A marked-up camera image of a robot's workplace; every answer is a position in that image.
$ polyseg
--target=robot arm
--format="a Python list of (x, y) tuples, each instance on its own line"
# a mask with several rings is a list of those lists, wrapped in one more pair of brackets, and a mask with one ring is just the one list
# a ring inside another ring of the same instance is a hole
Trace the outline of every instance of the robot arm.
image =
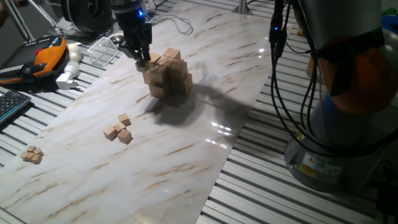
[(129, 58), (143, 67), (150, 60), (152, 25), (145, 22), (142, 0), (110, 0), (119, 27), (124, 32), (124, 42), (119, 46)]

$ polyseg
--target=white plug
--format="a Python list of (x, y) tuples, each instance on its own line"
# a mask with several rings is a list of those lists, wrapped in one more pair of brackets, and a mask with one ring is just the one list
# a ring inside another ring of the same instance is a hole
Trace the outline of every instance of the white plug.
[(77, 83), (73, 81), (79, 72), (79, 63), (77, 62), (68, 62), (67, 66), (63, 70), (64, 73), (61, 74), (57, 80), (57, 86), (62, 90), (70, 90), (71, 88), (76, 88)]

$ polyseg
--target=transparent plastic container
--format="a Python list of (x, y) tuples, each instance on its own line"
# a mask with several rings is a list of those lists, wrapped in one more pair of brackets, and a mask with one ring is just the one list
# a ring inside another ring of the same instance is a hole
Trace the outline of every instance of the transparent plastic container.
[(104, 67), (119, 53), (112, 41), (103, 37), (88, 49), (88, 56), (93, 65)]

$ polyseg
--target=small wooden cube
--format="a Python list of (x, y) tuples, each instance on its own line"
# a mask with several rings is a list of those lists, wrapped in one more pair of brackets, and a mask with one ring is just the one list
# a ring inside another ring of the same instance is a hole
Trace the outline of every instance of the small wooden cube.
[(299, 30), (297, 31), (297, 35), (303, 37), (303, 36), (304, 36), (303, 30), (302, 30), (302, 29), (299, 29)]
[(184, 81), (172, 80), (171, 86), (173, 94), (188, 95), (192, 89), (192, 74), (188, 73)]
[(40, 155), (34, 155), (30, 159), (30, 161), (33, 162), (34, 164), (40, 164), (42, 162), (42, 157)]
[(119, 141), (123, 142), (124, 144), (129, 144), (132, 140), (131, 133), (128, 130), (122, 129), (121, 132), (118, 134)]
[(27, 152), (33, 152), (33, 150), (35, 150), (36, 149), (36, 146), (29, 146), (27, 149), (26, 149), (26, 151)]
[(27, 154), (28, 154), (28, 152), (22, 152), (22, 153), (21, 153), (21, 158), (22, 158), (24, 161), (27, 161), (27, 159), (26, 159)]
[(174, 61), (174, 58), (169, 58), (169, 57), (161, 57), (159, 61), (157, 62), (157, 65), (163, 65), (166, 67), (169, 67)]
[(129, 126), (131, 124), (129, 117), (126, 113), (118, 116), (120, 122), (122, 122), (125, 126)]
[(180, 50), (176, 50), (176, 49), (168, 48), (164, 52), (163, 56), (181, 60), (181, 52), (180, 52)]
[(142, 73), (142, 77), (144, 78), (144, 83), (145, 83), (146, 85), (149, 85), (150, 82), (151, 82), (151, 80), (150, 80), (150, 73), (144, 72), (144, 73)]
[(162, 85), (152, 82), (149, 84), (149, 91), (152, 97), (164, 100), (170, 95), (170, 83)]
[(150, 69), (150, 68), (155, 67), (155, 66), (156, 66), (156, 63), (157, 63), (157, 62), (159, 61), (159, 59), (160, 59), (160, 55), (158, 55), (158, 54), (155, 54), (155, 53), (150, 52), (149, 55), (150, 55), (150, 61), (148, 61), (148, 62), (145, 64), (145, 68), (146, 68), (147, 70)]
[(136, 62), (136, 68), (138, 72), (146, 73), (147, 69), (145, 67), (141, 67), (138, 62)]
[(164, 84), (170, 80), (169, 71), (163, 65), (156, 65), (156, 67), (150, 68), (147, 73), (150, 76), (151, 82), (154, 83)]
[(40, 148), (37, 148), (37, 149), (33, 150), (33, 153), (35, 155), (44, 156), (44, 153), (43, 153), (43, 151)]
[(115, 129), (116, 129), (116, 131), (119, 133), (122, 129), (127, 129), (126, 128), (126, 126), (122, 123), (122, 122), (119, 122), (117, 125), (115, 125), (115, 126), (113, 126)]
[(35, 155), (35, 154), (34, 154), (33, 152), (28, 152), (28, 153), (26, 154), (25, 158), (26, 158), (26, 160), (31, 161), (31, 159), (32, 159), (32, 157), (33, 157), (34, 155)]
[(105, 137), (111, 141), (113, 141), (113, 139), (118, 135), (118, 131), (112, 126), (107, 127), (103, 132)]
[(188, 73), (188, 65), (183, 60), (175, 59), (169, 66), (172, 80), (184, 80)]

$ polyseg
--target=warning label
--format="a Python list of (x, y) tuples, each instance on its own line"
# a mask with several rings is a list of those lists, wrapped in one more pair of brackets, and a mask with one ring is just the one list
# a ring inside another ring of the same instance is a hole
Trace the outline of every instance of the warning label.
[(308, 153), (304, 155), (303, 162), (300, 166), (300, 170), (310, 176), (313, 176), (316, 172), (319, 172), (325, 175), (338, 177), (342, 168), (342, 166), (331, 165), (320, 161)]

